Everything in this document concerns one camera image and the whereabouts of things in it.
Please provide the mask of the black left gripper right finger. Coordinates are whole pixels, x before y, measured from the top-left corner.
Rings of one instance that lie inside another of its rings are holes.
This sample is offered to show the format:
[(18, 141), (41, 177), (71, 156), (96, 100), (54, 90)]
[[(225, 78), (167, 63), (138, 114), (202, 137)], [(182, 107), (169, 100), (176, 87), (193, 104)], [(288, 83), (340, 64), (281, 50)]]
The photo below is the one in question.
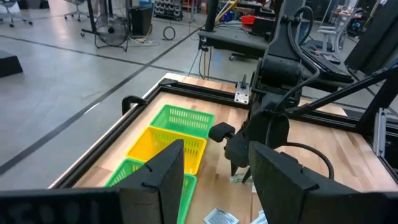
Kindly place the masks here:
[(337, 224), (351, 189), (259, 142), (249, 143), (249, 164), (269, 224)]

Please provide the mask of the white green first aid packet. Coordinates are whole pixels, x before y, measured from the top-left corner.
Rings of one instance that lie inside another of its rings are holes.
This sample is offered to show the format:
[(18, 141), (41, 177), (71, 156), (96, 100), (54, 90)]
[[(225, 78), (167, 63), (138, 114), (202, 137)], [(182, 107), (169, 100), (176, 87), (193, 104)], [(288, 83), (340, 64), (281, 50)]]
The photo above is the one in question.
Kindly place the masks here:
[(251, 177), (251, 176), (248, 177), (245, 181), (244, 181), (244, 178), (245, 178), (245, 174), (236, 174), (236, 175), (234, 175), (234, 176), (231, 176), (231, 177), (229, 178), (229, 181), (230, 181), (231, 183), (238, 183), (238, 182), (246, 183), (246, 182), (252, 182), (252, 177)]

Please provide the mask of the white navy wipe packet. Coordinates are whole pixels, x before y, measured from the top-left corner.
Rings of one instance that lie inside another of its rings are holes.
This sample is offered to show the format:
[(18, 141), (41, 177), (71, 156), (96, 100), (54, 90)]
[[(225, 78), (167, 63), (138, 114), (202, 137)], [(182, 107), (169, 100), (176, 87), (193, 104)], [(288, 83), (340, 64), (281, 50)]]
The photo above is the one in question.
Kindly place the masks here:
[(204, 219), (206, 224), (238, 224), (239, 220), (231, 213), (214, 208)]
[(258, 212), (258, 217), (250, 224), (268, 224), (267, 218), (263, 210)]

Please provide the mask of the green plastic basket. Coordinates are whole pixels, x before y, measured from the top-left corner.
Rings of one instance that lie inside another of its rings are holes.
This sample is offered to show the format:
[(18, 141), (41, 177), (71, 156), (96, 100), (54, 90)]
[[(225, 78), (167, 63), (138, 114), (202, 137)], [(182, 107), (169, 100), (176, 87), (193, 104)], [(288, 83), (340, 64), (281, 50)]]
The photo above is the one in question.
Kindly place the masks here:
[[(108, 179), (107, 183), (105, 183), (105, 187), (110, 187), (127, 176), (131, 175), (133, 172), (138, 170), (144, 163), (141, 161), (137, 161), (134, 159), (125, 159), (120, 163), (119, 167), (113, 172), (112, 176)], [(180, 201), (180, 208), (178, 211), (178, 220), (177, 224), (185, 224), (185, 219), (187, 217), (190, 204), (192, 201), (192, 197), (195, 191), (195, 187), (197, 185), (197, 178), (194, 175), (185, 174), (182, 196)]]
[(206, 139), (214, 122), (215, 115), (211, 113), (164, 105), (150, 125)]

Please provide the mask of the yellow plastic basket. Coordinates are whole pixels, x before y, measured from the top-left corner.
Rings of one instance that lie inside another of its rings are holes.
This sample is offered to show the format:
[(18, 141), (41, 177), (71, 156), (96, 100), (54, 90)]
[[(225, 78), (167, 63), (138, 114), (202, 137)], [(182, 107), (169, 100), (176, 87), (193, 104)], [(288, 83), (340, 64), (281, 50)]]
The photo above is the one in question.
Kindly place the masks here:
[(147, 162), (175, 140), (184, 143), (184, 173), (196, 175), (207, 141), (196, 136), (148, 126), (126, 153), (126, 157)]

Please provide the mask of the black clamp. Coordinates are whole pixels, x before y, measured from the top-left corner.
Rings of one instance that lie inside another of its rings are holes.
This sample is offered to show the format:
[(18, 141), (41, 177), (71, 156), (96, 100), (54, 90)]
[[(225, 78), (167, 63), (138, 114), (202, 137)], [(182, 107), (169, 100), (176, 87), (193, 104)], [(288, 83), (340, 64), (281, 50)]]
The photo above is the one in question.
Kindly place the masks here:
[(121, 103), (122, 115), (126, 114), (131, 109), (132, 104), (146, 105), (148, 101), (138, 96), (126, 96)]

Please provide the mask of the black keyboard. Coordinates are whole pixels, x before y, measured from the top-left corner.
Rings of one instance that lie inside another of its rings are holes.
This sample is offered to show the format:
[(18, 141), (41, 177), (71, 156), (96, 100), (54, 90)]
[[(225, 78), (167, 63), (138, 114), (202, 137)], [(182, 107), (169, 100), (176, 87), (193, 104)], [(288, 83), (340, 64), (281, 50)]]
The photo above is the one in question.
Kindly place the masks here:
[(301, 50), (303, 54), (318, 67), (320, 70), (320, 78), (322, 80), (341, 83), (354, 82), (353, 78), (348, 72), (338, 68), (334, 63), (324, 57), (319, 50), (315, 50), (311, 47), (301, 47)]

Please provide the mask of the grey side table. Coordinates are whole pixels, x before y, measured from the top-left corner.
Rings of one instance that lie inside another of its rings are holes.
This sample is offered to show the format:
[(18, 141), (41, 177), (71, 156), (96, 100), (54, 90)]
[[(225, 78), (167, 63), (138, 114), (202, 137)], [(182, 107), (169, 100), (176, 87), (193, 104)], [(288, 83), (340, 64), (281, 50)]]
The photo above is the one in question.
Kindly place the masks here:
[(199, 49), (214, 47), (255, 58), (262, 57), (268, 46), (263, 37), (225, 27), (216, 27), (212, 32), (201, 30), (198, 36)]

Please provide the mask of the white office chair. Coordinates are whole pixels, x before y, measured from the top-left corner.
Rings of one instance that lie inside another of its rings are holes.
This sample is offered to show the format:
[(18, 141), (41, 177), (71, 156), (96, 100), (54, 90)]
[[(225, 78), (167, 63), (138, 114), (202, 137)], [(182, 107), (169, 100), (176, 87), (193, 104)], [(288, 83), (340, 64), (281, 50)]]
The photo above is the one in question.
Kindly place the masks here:
[(343, 49), (344, 41), (348, 35), (348, 24), (352, 19), (359, 18), (361, 8), (351, 8), (333, 13), (336, 16), (335, 26), (320, 26), (317, 32), (323, 34), (322, 50), (339, 54)]

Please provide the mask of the black pole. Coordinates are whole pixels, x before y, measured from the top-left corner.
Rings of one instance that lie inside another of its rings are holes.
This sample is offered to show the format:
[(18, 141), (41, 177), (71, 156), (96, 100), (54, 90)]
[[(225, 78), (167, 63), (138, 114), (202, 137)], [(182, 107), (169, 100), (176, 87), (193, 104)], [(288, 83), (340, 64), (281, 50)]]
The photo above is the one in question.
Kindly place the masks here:
[(215, 26), (215, 20), (217, 15), (219, 0), (208, 0), (207, 1), (207, 18), (205, 23), (205, 31), (213, 32)]

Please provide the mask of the black panel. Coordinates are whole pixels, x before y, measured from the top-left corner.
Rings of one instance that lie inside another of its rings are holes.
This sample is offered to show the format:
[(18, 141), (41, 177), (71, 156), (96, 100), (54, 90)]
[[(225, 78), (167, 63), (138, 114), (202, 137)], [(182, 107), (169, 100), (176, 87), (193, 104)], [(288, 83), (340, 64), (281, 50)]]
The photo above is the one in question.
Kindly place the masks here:
[(370, 74), (382, 68), (398, 48), (398, 0), (387, 0), (374, 13), (364, 35), (345, 60), (351, 70)]

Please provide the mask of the black floor fan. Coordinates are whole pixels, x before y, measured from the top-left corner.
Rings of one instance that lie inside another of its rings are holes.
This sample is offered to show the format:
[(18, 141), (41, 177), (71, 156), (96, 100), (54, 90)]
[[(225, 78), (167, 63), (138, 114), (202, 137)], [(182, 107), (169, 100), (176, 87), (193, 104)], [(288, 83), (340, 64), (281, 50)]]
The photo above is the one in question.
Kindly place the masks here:
[(95, 46), (118, 47), (125, 52), (129, 45), (129, 28), (125, 17), (115, 14), (102, 14), (95, 21)]

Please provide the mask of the black box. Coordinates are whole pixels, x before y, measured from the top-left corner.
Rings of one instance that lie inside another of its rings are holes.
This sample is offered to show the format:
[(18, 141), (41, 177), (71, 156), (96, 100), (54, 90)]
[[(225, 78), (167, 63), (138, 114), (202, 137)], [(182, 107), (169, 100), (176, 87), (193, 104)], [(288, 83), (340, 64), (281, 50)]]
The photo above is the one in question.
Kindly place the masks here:
[(127, 10), (127, 14), (133, 36), (146, 36), (149, 34), (152, 20), (151, 5), (132, 6)]

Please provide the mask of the black ramp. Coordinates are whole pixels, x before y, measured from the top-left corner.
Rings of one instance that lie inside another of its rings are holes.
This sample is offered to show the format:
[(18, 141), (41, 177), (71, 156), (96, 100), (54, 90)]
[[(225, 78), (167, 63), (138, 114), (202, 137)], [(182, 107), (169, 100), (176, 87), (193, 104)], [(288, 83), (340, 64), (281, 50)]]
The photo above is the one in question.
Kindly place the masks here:
[(0, 78), (22, 73), (23, 69), (16, 55), (0, 50)]

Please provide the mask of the silver metal bracket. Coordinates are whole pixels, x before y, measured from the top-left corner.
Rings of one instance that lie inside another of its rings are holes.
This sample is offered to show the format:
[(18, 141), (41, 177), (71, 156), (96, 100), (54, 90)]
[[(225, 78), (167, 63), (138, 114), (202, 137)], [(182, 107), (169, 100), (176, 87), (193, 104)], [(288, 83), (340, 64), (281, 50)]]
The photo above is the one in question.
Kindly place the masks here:
[(234, 101), (247, 105), (249, 103), (250, 88), (247, 82), (238, 82), (236, 84), (236, 91)]
[(373, 137), (373, 152), (377, 157), (384, 157), (386, 150), (386, 111), (384, 108), (379, 108), (375, 115), (374, 122), (374, 137)]

